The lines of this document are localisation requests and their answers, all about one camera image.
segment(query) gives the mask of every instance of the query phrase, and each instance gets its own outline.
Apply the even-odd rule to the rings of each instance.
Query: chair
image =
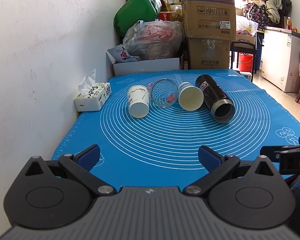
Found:
[[[233,41],[231,43],[230,47],[231,51],[231,67],[230,69],[233,68],[233,62],[234,62],[234,53],[237,52],[237,68],[239,66],[239,53],[247,53],[247,54],[252,54],[253,55],[253,63],[252,63],[252,70],[251,70],[251,82],[253,81],[253,75],[254,75],[254,70],[256,67],[256,56],[258,50],[256,49],[255,44],[248,43],[245,41]]]

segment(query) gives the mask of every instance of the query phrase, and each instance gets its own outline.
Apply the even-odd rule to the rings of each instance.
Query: tissue box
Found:
[[[110,83],[96,83],[88,95],[78,95],[74,103],[78,112],[99,111],[110,95]]]

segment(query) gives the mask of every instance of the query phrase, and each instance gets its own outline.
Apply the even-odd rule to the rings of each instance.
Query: cardboard box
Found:
[[[248,36],[248,35],[237,34],[236,41],[245,41],[245,42],[249,42],[249,43],[252,43],[252,44],[256,44],[256,38],[252,37],[252,36]]]
[[[228,69],[230,41],[189,38],[188,69]]]
[[[186,36],[234,41],[234,0],[182,0]]]
[[[116,63],[113,64],[113,68],[116,76],[122,76],[135,73],[179,70],[180,61],[179,58],[142,60],[136,62]]]
[[[99,111],[111,95],[110,83],[96,83],[88,95],[78,95],[74,99],[78,112]]]
[[[235,14],[238,16],[244,16],[242,8],[235,8]]]

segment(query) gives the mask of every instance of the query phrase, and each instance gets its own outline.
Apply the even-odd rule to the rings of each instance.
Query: red bucket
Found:
[[[239,53],[238,68],[242,72],[252,72],[253,55]]]

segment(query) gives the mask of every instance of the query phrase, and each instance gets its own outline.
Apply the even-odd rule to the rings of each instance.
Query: white paper cup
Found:
[[[135,85],[128,90],[129,113],[135,118],[145,117],[149,113],[149,91],[142,85]]]
[[[180,84],[179,104],[186,111],[195,111],[203,104],[204,95],[201,89],[191,85],[189,82]]]

